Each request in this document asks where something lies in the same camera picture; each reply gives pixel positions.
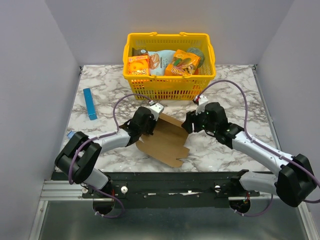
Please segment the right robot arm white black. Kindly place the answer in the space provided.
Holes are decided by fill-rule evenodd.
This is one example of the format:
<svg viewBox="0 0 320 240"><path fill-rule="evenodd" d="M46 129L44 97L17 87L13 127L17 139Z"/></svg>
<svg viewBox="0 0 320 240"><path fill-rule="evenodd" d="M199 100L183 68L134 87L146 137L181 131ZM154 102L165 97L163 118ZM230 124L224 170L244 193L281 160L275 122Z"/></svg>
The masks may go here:
<svg viewBox="0 0 320 240"><path fill-rule="evenodd" d="M290 207L297 207L317 187L309 159L275 149L249 135L245 129L228 121L218 102L205 102L186 113L181 125L189 134L205 131L220 144L256 160L272 174L243 171L230 183L230 191L241 196L248 191L277 195Z"/></svg>

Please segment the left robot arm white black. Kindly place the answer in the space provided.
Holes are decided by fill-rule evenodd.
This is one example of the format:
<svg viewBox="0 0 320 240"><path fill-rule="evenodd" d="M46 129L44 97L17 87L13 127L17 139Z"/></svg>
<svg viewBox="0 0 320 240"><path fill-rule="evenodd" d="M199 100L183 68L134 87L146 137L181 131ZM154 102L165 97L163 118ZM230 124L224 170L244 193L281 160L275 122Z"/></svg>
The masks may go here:
<svg viewBox="0 0 320 240"><path fill-rule="evenodd" d="M118 131L89 137L81 131L73 134L55 159L55 166L76 184L86 184L101 198L111 191L110 177L95 168L101 153L128 147L142 135L152 135L164 107L158 103L139 107L133 117L119 127Z"/></svg>

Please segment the brown cardboard box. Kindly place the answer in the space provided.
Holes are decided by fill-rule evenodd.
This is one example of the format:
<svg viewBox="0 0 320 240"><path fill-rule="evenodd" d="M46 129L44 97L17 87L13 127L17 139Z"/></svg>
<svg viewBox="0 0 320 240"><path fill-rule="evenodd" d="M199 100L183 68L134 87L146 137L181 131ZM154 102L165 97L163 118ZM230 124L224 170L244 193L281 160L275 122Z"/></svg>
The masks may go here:
<svg viewBox="0 0 320 240"><path fill-rule="evenodd" d="M189 134L182 122L164 113L160 114L152 135L142 135L135 145L148 156L172 167L180 168L189 155L185 147Z"/></svg>

